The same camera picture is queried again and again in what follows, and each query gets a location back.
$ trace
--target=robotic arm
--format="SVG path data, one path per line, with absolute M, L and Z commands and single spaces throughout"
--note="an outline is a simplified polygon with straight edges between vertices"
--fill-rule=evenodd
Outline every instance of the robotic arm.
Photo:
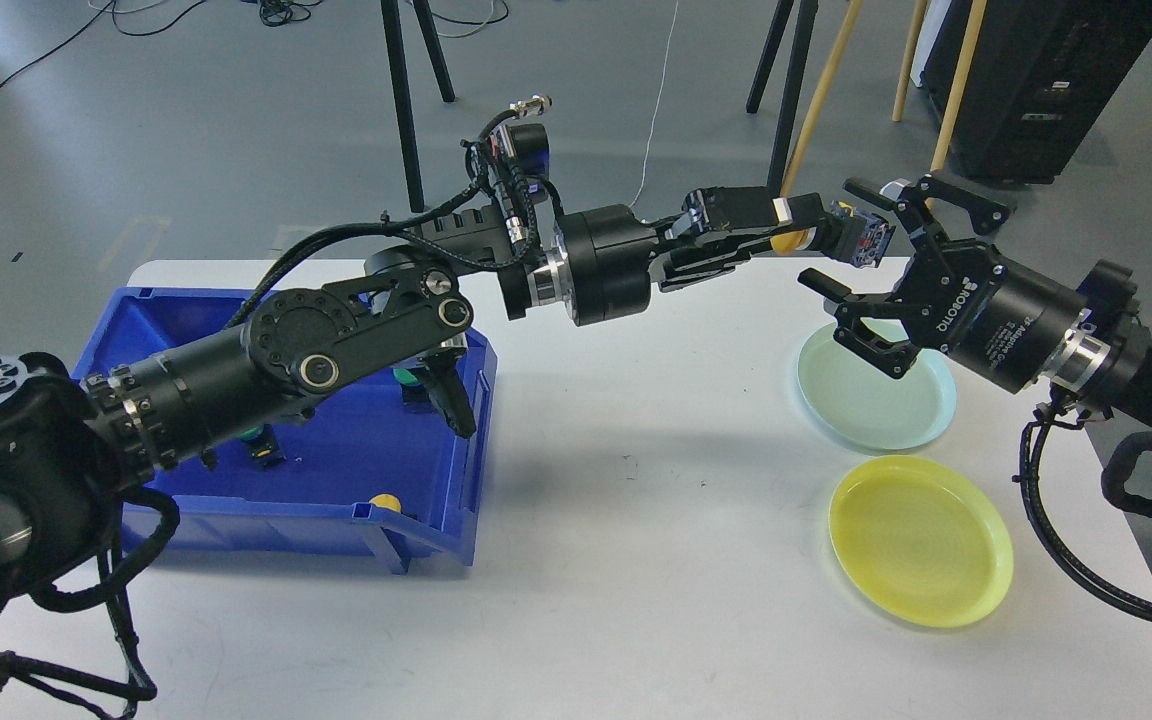
M 0 653 L 0 687 L 8 679 L 35 687 L 41 687 L 38 679 L 61 680 L 128 698 L 128 712 L 154 697 L 134 651 L 126 585 L 179 521 L 168 497 L 142 487 L 156 470 L 195 456 L 211 467 L 211 447 L 266 420 L 310 419 L 333 392 L 394 365 L 412 370 L 453 432 L 472 434 L 473 415 L 454 370 L 461 333 L 473 323 L 460 291 L 463 275 L 493 272 L 511 319 L 562 301 L 573 321 L 585 325 L 641 313 L 652 285 L 681 290 L 760 255 L 813 250 L 869 266 L 887 250 L 893 228 L 878 214 L 844 202 L 827 207 L 818 195 L 774 197 L 765 187 L 691 191 L 680 214 L 653 222 L 623 205 L 567 214 L 548 180 L 544 128 L 508 124 L 548 106 L 539 96 L 513 105 L 467 142 L 472 183 L 440 209 L 403 222 L 342 225 L 302 241 L 271 268 L 230 327 L 212 336 L 82 384 L 70 382 L 55 357 L 0 357 L 0 611 L 22 594 L 50 611 L 105 602 L 131 670 L 128 683 L 114 683 Z M 986 242 L 949 241 L 929 213 L 931 197 L 963 206 L 980 234 L 994 232 L 1010 210 L 934 174 L 918 183 L 849 181 L 846 188 L 896 214 L 915 247 L 909 270 L 896 288 L 877 295 L 856 295 L 813 270 L 799 281 L 826 300 L 838 341 L 893 378 L 922 348 L 1009 392 L 1049 378 L 1059 395 L 1032 424 L 1043 425 L 1038 452 L 1020 473 L 1033 497 L 1041 439 L 1069 407 L 1117 409 L 1152 425 L 1152 338 L 1135 323 L 1126 270 L 1097 265 L 1075 291 Z M 492 204 L 456 213 L 479 191 Z M 556 229 L 550 236 L 536 227 L 541 200 L 553 202 Z M 294 264 L 358 234 L 402 243 L 366 260 L 361 278 L 266 295 Z M 882 341 L 867 318 L 900 319 L 909 340 Z M 1152 450 L 1152 434 L 1120 449 L 1111 462 L 1116 475 L 1107 470 L 1106 497 L 1152 511 L 1123 491 L 1135 457 Z M 122 502 L 162 515 L 159 529 L 127 558 L 118 540 Z M 100 561 L 99 584 L 77 593 L 54 588 L 92 556 Z M 61 697 L 55 688 L 41 689 Z

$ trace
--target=light blue plate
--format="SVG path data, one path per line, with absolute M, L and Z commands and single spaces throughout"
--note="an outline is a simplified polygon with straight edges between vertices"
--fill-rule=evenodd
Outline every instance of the light blue plate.
M 833 340 L 836 325 L 819 328 L 797 363 L 799 394 L 810 414 L 846 441 L 869 450 L 909 450 L 940 437 L 957 406 L 945 359 L 924 351 L 900 381 L 879 372 Z M 902 340 L 895 323 L 871 323 L 888 341 Z

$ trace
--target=black tripod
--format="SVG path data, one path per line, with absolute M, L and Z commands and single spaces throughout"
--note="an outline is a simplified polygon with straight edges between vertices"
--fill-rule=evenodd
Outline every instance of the black tripod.
M 429 61 L 434 66 L 439 94 L 444 103 L 456 101 L 452 90 L 452 77 L 447 74 L 444 45 L 434 29 L 434 14 L 429 0 L 412 0 L 416 22 L 420 23 L 420 35 L 425 37 Z M 385 48 L 389 53 L 389 78 L 394 86 L 394 113 L 397 115 L 397 142 L 403 151 L 403 173 L 407 175 L 407 199 L 412 213 L 425 210 L 425 191 L 420 187 L 420 159 L 416 154 L 416 126 L 412 121 L 411 86 L 407 83 L 407 58 L 403 53 L 403 28 L 397 18 L 397 0 L 380 0 L 380 18 L 385 25 Z
M 803 71 L 808 63 L 808 46 L 812 44 L 814 14 L 819 3 L 817 0 L 804 0 L 799 5 L 799 18 L 794 24 L 794 47 L 790 48 L 790 70 L 785 76 L 785 92 L 781 94 L 781 114 L 776 119 L 776 137 L 772 141 L 772 164 L 767 169 L 767 188 L 780 192 L 785 177 L 785 164 L 790 156 L 790 136 L 794 132 L 794 115 L 799 111 L 799 92 L 803 90 Z M 772 14 L 772 28 L 767 31 L 767 40 L 763 44 L 763 55 L 758 59 L 758 70 L 755 73 L 755 85 L 749 90 L 745 100 L 745 112 L 756 113 L 763 100 L 763 90 L 767 88 L 767 77 L 772 74 L 772 63 L 776 60 L 776 51 L 781 50 L 781 38 L 785 26 L 790 22 L 790 9 L 794 0 L 776 0 L 776 12 Z

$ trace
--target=plate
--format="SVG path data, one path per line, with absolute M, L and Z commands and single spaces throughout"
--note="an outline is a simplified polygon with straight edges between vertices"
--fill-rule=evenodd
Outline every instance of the plate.
M 895 323 L 870 327 L 888 341 L 904 340 Z M 808 410 L 826 429 L 870 450 L 910 450 L 932 442 L 950 426 L 957 406 L 954 376 L 937 353 L 922 353 L 902 379 L 838 344 L 835 325 L 803 343 L 797 386 Z
M 929 628 L 970 626 L 1011 586 L 1011 537 L 963 475 L 910 455 L 847 475 L 829 503 L 847 577 L 884 611 Z

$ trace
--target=tripod leg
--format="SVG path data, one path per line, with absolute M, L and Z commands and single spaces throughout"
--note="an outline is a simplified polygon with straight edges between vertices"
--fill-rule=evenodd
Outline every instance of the tripod leg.
M 455 103 L 456 91 L 452 90 L 452 75 L 447 73 L 447 59 L 444 59 L 444 45 L 438 40 L 434 29 L 434 14 L 430 12 L 429 0 L 412 0 L 416 10 L 416 22 L 420 24 L 420 35 L 425 36 L 425 50 L 429 61 L 434 66 L 434 78 L 438 79 L 438 92 L 444 103 Z
M 963 35 L 963 47 L 958 51 L 958 61 L 954 67 L 954 82 L 950 83 L 950 99 L 945 105 L 945 118 L 941 119 L 941 135 L 935 141 L 935 154 L 932 156 L 932 169 L 945 167 L 945 159 L 950 153 L 950 141 L 954 138 L 954 124 L 958 119 L 958 106 L 963 104 L 963 91 L 968 86 L 968 74 L 972 70 L 975 45 L 980 38 L 980 24 L 984 22 L 986 0 L 972 0 L 972 13 L 968 15 L 968 29 Z
M 785 181 L 781 182 L 781 195 L 787 196 L 794 187 L 794 180 L 799 175 L 799 167 L 803 165 L 803 156 L 806 154 L 808 143 L 812 139 L 814 124 L 820 119 L 820 109 L 824 99 L 829 94 L 833 86 L 833 76 L 838 73 L 838 63 L 842 61 L 842 53 L 847 50 L 847 40 L 851 37 L 851 28 L 856 26 L 856 18 L 861 16 L 861 6 L 864 0 L 851 0 L 847 3 L 847 14 L 842 17 L 842 26 L 838 29 L 838 37 L 833 40 L 829 50 L 829 59 L 824 63 L 824 70 L 817 82 L 817 88 L 812 93 L 812 104 L 808 105 L 808 115 L 803 118 L 803 129 L 799 131 L 799 142 L 794 147 L 794 156 L 790 158 L 790 169 L 785 170 Z
M 905 38 L 905 55 L 900 63 L 900 79 L 896 82 L 896 104 L 892 105 L 892 122 L 899 123 L 905 116 L 905 94 L 909 92 L 909 71 L 914 68 L 914 51 L 918 48 L 918 36 L 923 18 L 927 17 L 927 0 L 914 0 L 914 18 L 909 22 Z
M 799 113 L 799 94 L 803 92 L 803 73 L 808 65 L 808 46 L 812 45 L 817 0 L 804 0 L 799 5 L 799 18 L 794 24 L 794 47 L 790 50 L 790 70 L 785 76 L 781 94 L 781 115 L 776 119 L 776 137 L 772 141 L 772 165 L 767 169 L 767 188 L 780 190 L 785 177 L 786 159 L 790 154 L 790 137 L 794 135 L 794 118 Z
M 758 104 L 763 101 L 763 90 L 767 88 L 767 77 L 772 74 L 776 52 L 781 50 L 781 38 L 785 36 L 786 24 L 790 22 L 791 8 L 794 0 L 776 0 L 776 12 L 772 13 L 772 26 L 767 29 L 767 40 L 763 43 L 763 55 L 759 56 L 758 69 L 755 70 L 755 84 L 749 88 L 749 97 L 745 99 L 745 112 L 749 114 L 755 114 Z
M 380 0 L 380 18 L 385 25 L 385 48 L 389 53 L 389 79 L 394 86 L 394 114 L 397 115 L 397 143 L 403 151 L 407 200 L 412 213 L 420 213 L 425 210 L 425 191 L 420 187 L 420 159 L 416 154 L 416 123 L 412 121 L 411 88 L 407 85 L 407 59 L 403 55 L 403 28 L 399 24 L 397 0 Z

